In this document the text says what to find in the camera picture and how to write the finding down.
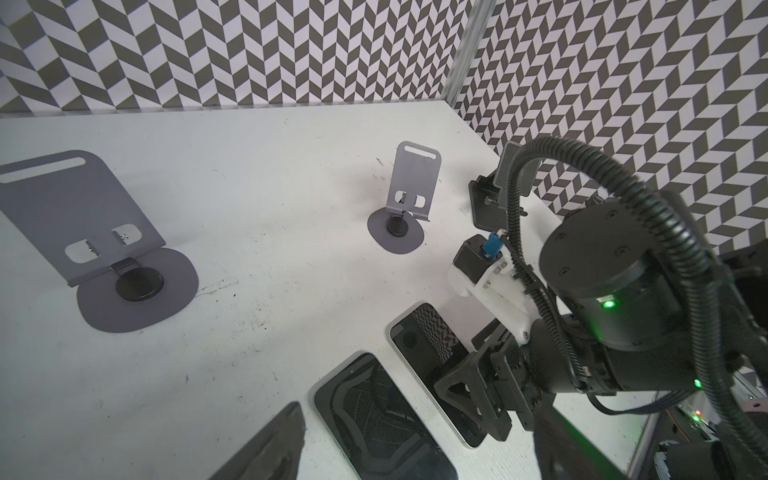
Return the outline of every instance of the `phone screen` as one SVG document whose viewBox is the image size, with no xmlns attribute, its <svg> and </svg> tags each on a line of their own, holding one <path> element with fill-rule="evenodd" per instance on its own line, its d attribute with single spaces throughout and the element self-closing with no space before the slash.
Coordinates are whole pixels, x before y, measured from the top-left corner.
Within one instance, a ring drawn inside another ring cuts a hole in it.
<svg viewBox="0 0 768 480">
<path fill-rule="evenodd" d="M 355 359 L 318 389 L 314 401 L 362 480 L 458 480 L 374 355 Z"/>
<path fill-rule="evenodd" d="M 461 410 L 440 399 L 435 392 L 435 382 L 469 355 L 469 351 L 435 307 L 422 303 L 395 324 L 389 334 L 467 445 L 480 445 L 485 438 L 485 431 Z"/>
</svg>

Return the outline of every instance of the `gray metal phone stand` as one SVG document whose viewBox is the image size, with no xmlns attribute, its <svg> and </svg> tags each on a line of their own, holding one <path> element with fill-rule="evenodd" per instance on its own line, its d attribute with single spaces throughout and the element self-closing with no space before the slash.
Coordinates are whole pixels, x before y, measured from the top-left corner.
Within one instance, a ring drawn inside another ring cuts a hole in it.
<svg viewBox="0 0 768 480">
<path fill-rule="evenodd" d="M 132 332 L 180 312 L 197 272 L 165 240 L 96 155 L 66 151 L 0 165 L 0 210 L 78 287 L 103 332 Z"/>
<path fill-rule="evenodd" d="M 429 221 L 441 161 L 437 150 L 409 141 L 398 145 L 386 207 L 368 217 L 371 237 L 385 250 L 408 253 L 424 242 L 416 219 Z"/>
</svg>

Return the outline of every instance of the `chevron pattern wall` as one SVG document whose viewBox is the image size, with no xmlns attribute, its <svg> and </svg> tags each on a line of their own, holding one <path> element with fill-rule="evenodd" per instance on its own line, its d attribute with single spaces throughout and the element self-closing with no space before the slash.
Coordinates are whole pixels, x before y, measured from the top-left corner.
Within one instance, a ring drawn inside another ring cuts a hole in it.
<svg viewBox="0 0 768 480">
<path fill-rule="evenodd" d="M 499 153 L 539 134 L 602 147 L 725 252 L 766 237 L 767 52 L 768 2 L 507 0 L 455 108 Z M 558 214 L 597 186 L 552 161 L 537 182 Z"/>
<path fill-rule="evenodd" d="M 0 112 L 437 98 L 469 0 L 3 0 Z"/>
</svg>

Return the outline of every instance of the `scratch mark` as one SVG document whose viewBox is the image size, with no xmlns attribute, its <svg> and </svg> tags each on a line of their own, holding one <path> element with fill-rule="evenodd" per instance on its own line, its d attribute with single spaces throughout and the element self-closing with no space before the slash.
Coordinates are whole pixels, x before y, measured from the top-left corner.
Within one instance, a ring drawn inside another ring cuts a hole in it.
<svg viewBox="0 0 768 480">
<path fill-rule="evenodd" d="M 229 288 L 232 285 L 237 285 L 238 283 L 240 282 L 237 280 L 237 278 L 230 276 L 221 280 L 219 283 L 215 283 L 214 285 L 204 286 L 203 288 L 199 289 L 197 293 L 195 293 L 195 297 L 209 295 L 213 292 Z"/>
</svg>

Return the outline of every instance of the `white table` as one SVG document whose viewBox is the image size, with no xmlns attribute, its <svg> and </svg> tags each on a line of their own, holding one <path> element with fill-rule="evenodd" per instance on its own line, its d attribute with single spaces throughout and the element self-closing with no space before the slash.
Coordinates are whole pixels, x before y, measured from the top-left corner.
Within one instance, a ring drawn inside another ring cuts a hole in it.
<svg viewBox="0 0 768 480">
<path fill-rule="evenodd" d="M 384 206 L 403 140 L 440 151 L 442 169 L 425 244 L 394 255 L 366 219 Z M 0 214 L 0 478 L 207 478 L 293 400 L 307 426 L 300 478 L 356 478 L 310 391 L 363 351 L 459 478 L 538 477 L 516 416 L 507 442 L 465 447 L 387 340 L 388 325 L 421 302 L 467 345 L 492 319 L 445 274 L 478 232 L 467 183 L 498 157 L 444 102 L 2 119 L 0 144 L 0 163 L 98 155 L 200 277 L 176 316 L 99 332 Z M 525 251 L 537 260 L 559 220 L 536 197 L 522 205 Z M 578 395 L 555 405 L 626 467 L 643 418 L 604 416 Z"/>
</svg>

